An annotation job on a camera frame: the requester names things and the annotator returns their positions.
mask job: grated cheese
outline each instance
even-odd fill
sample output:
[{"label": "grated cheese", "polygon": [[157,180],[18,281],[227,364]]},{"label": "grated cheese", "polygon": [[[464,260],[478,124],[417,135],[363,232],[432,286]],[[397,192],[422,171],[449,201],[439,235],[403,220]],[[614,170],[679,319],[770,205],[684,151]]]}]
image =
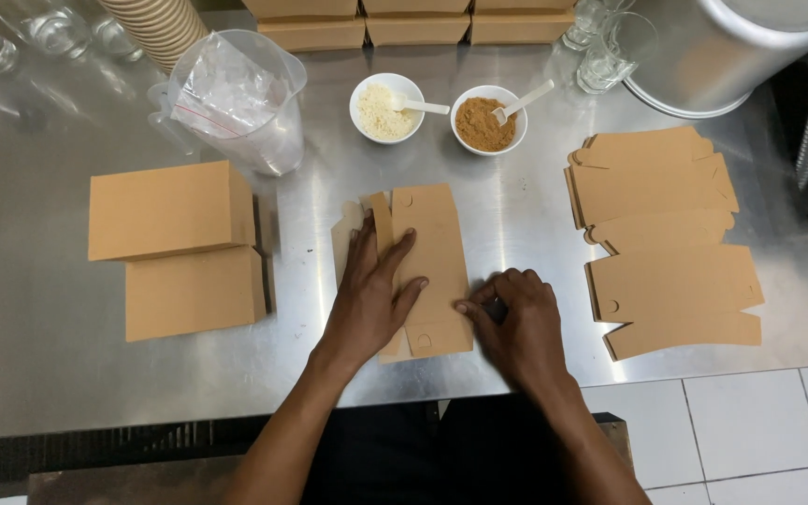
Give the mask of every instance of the grated cheese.
[{"label": "grated cheese", "polygon": [[409,110],[391,109],[389,86],[371,83],[357,98],[360,124],[364,131],[379,140],[397,140],[413,129],[415,121]]}]

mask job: stack of paper cups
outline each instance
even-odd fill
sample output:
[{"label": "stack of paper cups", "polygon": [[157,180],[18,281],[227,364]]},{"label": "stack of paper cups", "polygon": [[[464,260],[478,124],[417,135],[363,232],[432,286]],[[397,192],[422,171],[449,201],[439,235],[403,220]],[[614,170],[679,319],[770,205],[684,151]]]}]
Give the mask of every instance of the stack of paper cups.
[{"label": "stack of paper cups", "polygon": [[189,46],[208,35],[189,0],[99,0],[168,74]]}]

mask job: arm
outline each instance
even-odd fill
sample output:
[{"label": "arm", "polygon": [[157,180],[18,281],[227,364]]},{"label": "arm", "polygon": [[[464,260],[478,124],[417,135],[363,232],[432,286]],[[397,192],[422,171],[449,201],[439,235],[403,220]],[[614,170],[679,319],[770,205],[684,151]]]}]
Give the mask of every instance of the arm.
[{"label": "arm", "polygon": [[[508,308],[497,325],[482,307],[500,299]],[[563,467],[575,496],[593,505],[650,505],[634,475],[594,422],[569,375],[554,290],[533,270],[494,276],[469,300],[455,304],[476,325],[482,349],[509,381],[541,409],[563,443]]]},{"label": "arm", "polygon": [[354,231],[345,275],[320,342],[286,401],[242,459],[225,505],[298,503],[326,420],[347,383],[391,340],[428,285],[416,278],[395,296],[392,278],[416,242],[410,230],[379,261],[376,227],[367,211]]}]

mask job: left hand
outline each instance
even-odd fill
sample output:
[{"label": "left hand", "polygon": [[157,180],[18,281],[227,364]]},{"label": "left hand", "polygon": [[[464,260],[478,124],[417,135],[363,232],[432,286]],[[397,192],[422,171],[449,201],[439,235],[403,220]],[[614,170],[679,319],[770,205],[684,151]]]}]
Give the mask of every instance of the left hand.
[{"label": "left hand", "polygon": [[395,270],[416,241],[417,232],[411,228],[379,260],[373,211],[365,212],[363,227],[351,234],[345,275],[312,356],[350,379],[389,343],[429,285],[425,277],[410,280],[400,293],[392,285]]}]

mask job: powdered contents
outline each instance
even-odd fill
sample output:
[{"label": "powdered contents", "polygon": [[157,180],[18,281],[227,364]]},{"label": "powdered contents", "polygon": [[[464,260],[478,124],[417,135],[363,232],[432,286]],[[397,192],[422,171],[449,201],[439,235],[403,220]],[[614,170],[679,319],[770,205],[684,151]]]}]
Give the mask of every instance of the powdered contents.
[{"label": "powdered contents", "polygon": [[360,124],[364,131],[379,140],[397,140],[413,129],[415,121],[409,110],[391,109],[389,86],[371,83],[357,97]]},{"label": "powdered contents", "polygon": [[498,118],[491,113],[504,105],[492,98],[467,98],[457,109],[454,122],[457,125],[457,134],[463,142],[473,149],[496,153],[506,149],[516,133],[516,114],[514,112],[507,118],[503,126],[498,124]]}]

